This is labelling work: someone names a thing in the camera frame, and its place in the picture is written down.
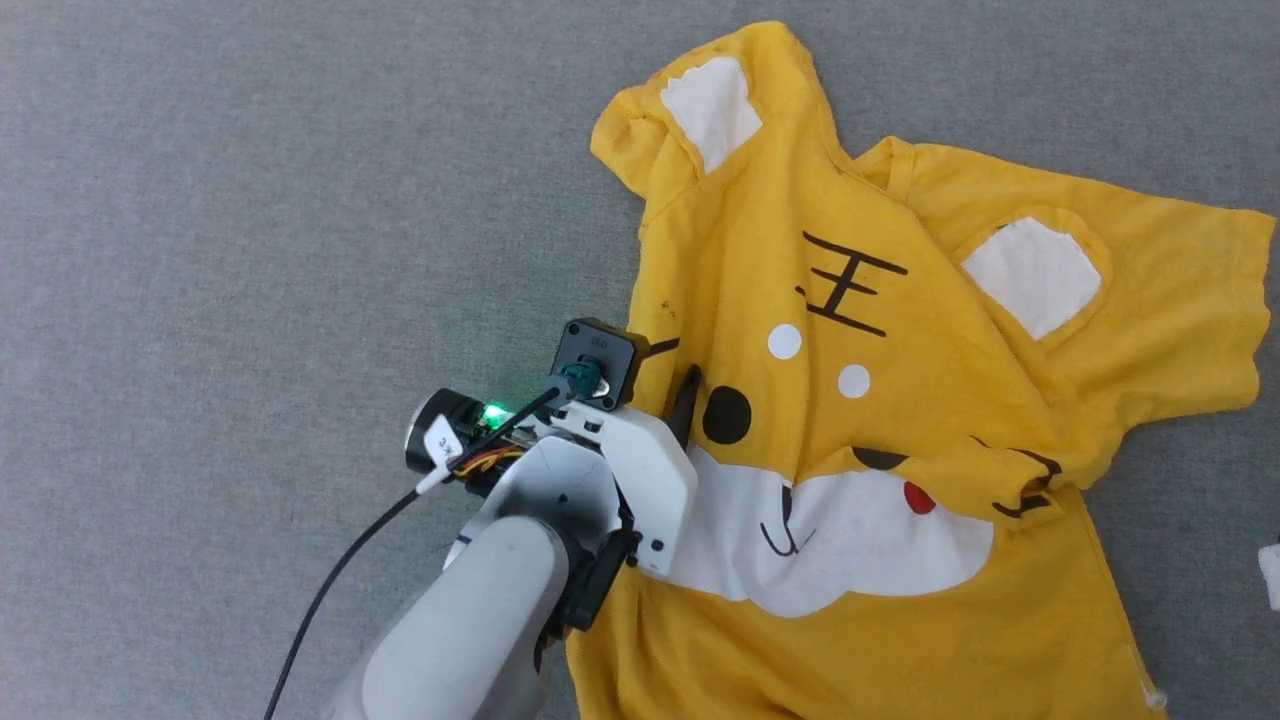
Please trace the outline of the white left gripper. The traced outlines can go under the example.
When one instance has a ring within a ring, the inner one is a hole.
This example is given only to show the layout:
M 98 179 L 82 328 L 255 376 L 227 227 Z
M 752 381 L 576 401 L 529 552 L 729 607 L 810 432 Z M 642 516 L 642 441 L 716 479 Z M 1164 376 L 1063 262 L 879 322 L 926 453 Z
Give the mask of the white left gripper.
M 604 413 L 568 404 L 540 428 L 540 448 L 582 544 L 630 527 L 640 541 L 639 568 L 667 578 L 690 519 L 698 474 L 686 452 L 701 369 L 690 365 L 667 413 L 667 424 L 632 407 Z

